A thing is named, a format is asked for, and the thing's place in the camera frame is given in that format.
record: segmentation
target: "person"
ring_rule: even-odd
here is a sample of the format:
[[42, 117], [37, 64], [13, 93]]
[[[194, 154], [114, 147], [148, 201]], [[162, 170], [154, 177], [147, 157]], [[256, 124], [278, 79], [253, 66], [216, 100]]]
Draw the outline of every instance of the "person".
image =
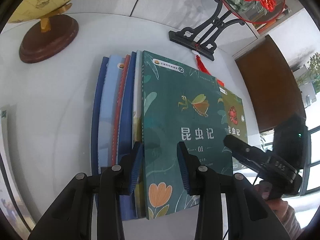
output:
[[[254, 187], [256, 191], [261, 194], [264, 200], [268, 199], [270, 190], [267, 190], [268, 187], [266, 187], [266, 182], [261, 181]], [[266, 203], [284, 225], [284, 228], [287, 230], [290, 239], [296, 240], [303, 232], [303, 230], [301, 229], [300, 224], [296, 218], [293, 207], [291, 207], [289, 203], [287, 201], [284, 201], [282, 198], [268, 200], [266, 201]]]

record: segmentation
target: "brown cabinet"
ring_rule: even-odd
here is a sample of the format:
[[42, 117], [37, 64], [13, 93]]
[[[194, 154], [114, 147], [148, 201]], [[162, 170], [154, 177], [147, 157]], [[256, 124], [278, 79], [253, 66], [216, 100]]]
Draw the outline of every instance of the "brown cabinet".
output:
[[294, 113], [306, 117], [294, 76], [269, 35], [236, 63], [251, 97], [260, 132], [273, 129]]

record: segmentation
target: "light blue book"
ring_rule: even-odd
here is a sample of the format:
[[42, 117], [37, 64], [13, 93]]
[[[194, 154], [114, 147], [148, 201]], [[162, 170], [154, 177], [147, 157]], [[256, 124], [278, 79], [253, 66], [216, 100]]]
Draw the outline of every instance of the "light blue book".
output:
[[98, 132], [98, 169], [111, 165], [112, 138], [114, 133], [114, 119], [118, 98], [124, 58], [111, 55], [104, 81]]

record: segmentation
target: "globe stand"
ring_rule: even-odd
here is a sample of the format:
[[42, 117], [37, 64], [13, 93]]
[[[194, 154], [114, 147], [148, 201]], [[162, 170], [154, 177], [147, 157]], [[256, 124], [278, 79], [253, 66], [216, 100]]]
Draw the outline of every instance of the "globe stand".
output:
[[21, 61], [43, 61], [56, 55], [73, 41], [78, 34], [78, 22], [68, 15], [61, 14], [71, 5], [64, 5], [42, 16], [40, 22], [28, 30], [19, 49]]

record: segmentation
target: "white table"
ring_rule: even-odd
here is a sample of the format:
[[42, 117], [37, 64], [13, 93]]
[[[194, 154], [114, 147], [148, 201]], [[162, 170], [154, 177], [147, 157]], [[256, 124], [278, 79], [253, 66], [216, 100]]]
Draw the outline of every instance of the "white table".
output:
[[[78, 172], [91, 174], [92, 107], [103, 56], [148, 50], [196, 68], [191, 51], [169, 41], [168, 31], [176, 31], [171, 27], [120, 15], [72, 17], [79, 23], [78, 36], [62, 52], [43, 62], [25, 64], [18, 56], [22, 38], [34, 22], [0, 35], [0, 107], [9, 105], [13, 172], [36, 221]], [[220, 49], [214, 56], [214, 62], [201, 58], [213, 76], [242, 98], [249, 144], [259, 146], [254, 110], [236, 63]], [[155, 221], [124, 222], [124, 230], [126, 239], [132, 240], [191, 240], [196, 219], [194, 207]]]

